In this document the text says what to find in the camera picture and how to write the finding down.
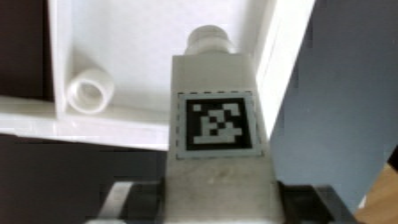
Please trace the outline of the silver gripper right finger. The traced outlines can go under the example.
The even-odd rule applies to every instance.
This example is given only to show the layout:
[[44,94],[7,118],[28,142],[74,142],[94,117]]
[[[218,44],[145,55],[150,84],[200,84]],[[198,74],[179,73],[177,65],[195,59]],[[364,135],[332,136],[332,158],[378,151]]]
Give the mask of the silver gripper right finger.
[[277,184],[284,224],[362,224],[330,185]]

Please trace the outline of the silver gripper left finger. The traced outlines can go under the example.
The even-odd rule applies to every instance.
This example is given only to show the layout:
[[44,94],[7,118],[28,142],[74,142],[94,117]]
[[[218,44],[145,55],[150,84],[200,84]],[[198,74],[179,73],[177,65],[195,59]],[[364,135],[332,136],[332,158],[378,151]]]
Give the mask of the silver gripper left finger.
[[87,224],[161,224],[161,181],[117,181]]

